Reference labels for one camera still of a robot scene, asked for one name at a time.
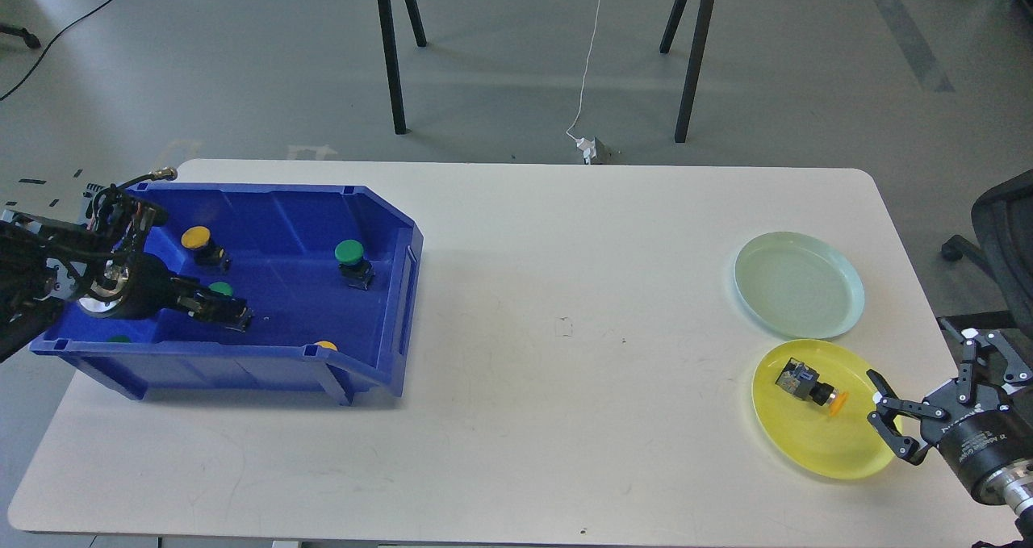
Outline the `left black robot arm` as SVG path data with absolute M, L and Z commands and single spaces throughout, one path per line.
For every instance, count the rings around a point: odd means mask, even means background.
M 247 330 L 253 312 L 244 299 L 173 272 L 145 250 L 148 235 L 166 224 L 169 213 L 134 195 L 132 187 L 177 176 L 174 168 L 162 168 L 109 184 L 89 199 L 82 224 L 2 213 L 3 359 L 55 326 L 68 303 L 95 319 L 148 319 L 174 310 Z

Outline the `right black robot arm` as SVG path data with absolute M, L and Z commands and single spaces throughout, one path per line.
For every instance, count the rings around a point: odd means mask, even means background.
M 919 401 L 897 396 L 882 374 L 868 369 L 876 389 L 868 423 L 911 466 L 938 451 L 972 500 L 1014 512 L 1022 537 L 1011 545 L 1029 547 L 1032 434 L 1012 396 L 1030 385 L 1031 368 L 1000 328 L 966 328 L 960 345 L 956 377 Z

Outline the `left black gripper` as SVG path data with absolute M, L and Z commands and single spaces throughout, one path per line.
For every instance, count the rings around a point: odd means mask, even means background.
M 165 261 L 152 253 L 142 253 L 126 273 L 119 273 L 115 290 L 93 286 L 96 297 L 77 299 L 82 312 L 95 319 L 148 319 L 162 309 L 180 309 L 178 300 L 214 300 L 191 310 L 192 319 L 216 324 L 244 332 L 251 324 L 251 309 L 234 297 L 234 290 L 224 281 L 204 284 L 192 276 L 180 275 Z

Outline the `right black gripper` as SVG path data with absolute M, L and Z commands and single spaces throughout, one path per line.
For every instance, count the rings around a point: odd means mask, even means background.
M 1031 367 L 999 328 L 963 328 L 960 343 L 960 402 L 953 380 L 916 402 L 897 397 L 881 373 L 868 369 L 876 389 L 868 423 L 911 466 L 934 446 L 979 504 L 1030 504 L 1031 426 L 1010 405 L 1030 385 Z M 901 433 L 900 416 L 922 422 L 922 437 Z

